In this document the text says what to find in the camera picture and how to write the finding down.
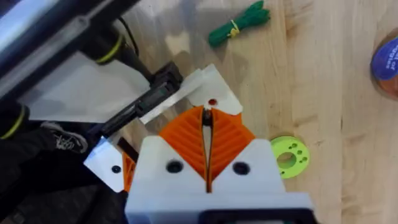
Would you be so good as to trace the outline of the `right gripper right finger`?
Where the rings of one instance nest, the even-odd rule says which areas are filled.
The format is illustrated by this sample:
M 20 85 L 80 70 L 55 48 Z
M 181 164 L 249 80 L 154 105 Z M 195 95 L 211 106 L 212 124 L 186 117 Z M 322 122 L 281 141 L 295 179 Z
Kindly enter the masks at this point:
M 212 109 L 211 120 L 209 192 L 284 191 L 268 140 L 255 137 L 239 115 Z

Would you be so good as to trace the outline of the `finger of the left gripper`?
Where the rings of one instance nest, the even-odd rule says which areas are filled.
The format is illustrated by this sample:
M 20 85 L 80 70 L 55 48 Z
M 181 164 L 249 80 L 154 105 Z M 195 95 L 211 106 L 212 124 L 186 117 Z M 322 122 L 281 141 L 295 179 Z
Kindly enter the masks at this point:
M 227 114 L 238 115 L 243 106 L 213 64 L 197 69 L 182 83 L 186 97 L 193 106 L 218 109 Z

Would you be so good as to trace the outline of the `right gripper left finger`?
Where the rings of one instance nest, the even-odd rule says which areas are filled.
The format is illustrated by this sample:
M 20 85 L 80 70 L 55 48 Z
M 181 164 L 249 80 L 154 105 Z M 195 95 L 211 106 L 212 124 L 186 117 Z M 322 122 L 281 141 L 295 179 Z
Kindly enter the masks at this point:
M 144 138 L 137 160 L 132 191 L 162 190 L 208 193 L 203 140 L 203 106 L 193 107 L 165 125 L 157 135 Z

